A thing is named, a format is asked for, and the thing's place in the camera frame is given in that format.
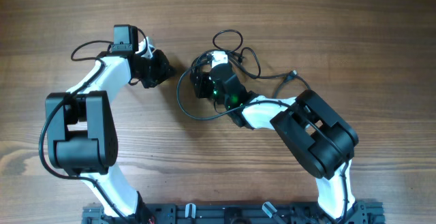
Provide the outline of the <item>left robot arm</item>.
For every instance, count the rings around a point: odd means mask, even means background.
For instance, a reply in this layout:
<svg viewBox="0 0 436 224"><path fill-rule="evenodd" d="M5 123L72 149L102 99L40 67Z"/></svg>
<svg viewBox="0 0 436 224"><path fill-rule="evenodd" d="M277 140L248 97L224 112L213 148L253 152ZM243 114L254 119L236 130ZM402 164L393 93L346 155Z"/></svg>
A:
<svg viewBox="0 0 436 224"><path fill-rule="evenodd" d="M75 86L51 93L39 138L39 157L53 176L79 180L102 204L100 217L117 223L152 223L153 214L131 187L116 160L119 143L110 107L125 85L154 88L175 75L165 54L143 31L114 26L108 48L93 57L94 68Z"/></svg>

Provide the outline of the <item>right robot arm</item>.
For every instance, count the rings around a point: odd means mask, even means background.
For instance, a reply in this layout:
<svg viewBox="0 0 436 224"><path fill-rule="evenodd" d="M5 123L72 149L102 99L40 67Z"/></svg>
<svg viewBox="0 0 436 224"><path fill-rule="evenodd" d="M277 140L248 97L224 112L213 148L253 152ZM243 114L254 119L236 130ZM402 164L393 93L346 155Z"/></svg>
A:
<svg viewBox="0 0 436 224"><path fill-rule="evenodd" d="M297 162L313 177L318 205L331 219L345 223L355 202L349 170L358 136L316 92L307 89L297 97L267 98L247 91L229 63L209 72L196 66L189 78L198 98L225 107L239 127L275 131Z"/></svg>

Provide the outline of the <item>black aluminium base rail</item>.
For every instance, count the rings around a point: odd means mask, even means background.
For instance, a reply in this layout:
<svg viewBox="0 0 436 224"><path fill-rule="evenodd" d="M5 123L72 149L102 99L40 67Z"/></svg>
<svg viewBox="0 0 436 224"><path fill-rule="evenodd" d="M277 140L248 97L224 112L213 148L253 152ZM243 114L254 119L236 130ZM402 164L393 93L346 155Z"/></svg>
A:
<svg viewBox="0 0 436 224"><path fill-rule="evenodd" d="M183 223L335 223L315 202L264 205L149 204L156 224ZM346 215L350 224L384 224L381 202L357 201Z"/></svg>

